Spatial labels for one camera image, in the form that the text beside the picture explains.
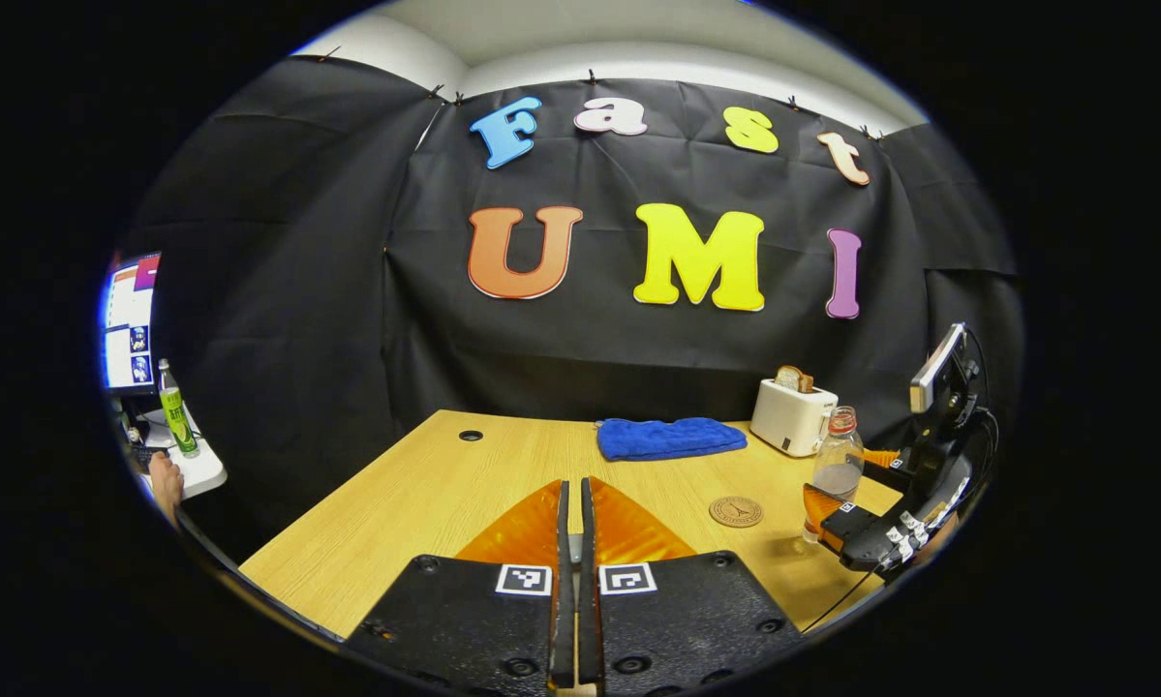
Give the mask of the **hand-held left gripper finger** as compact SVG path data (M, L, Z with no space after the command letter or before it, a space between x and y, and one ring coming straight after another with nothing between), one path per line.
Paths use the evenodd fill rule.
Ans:
M412 556L347 648L456 696L553 696L574 685L568 486L510 506L455 556Z
M596 477L580 512L580 682L599 696L694 692L802 644L736 553L695 552Z

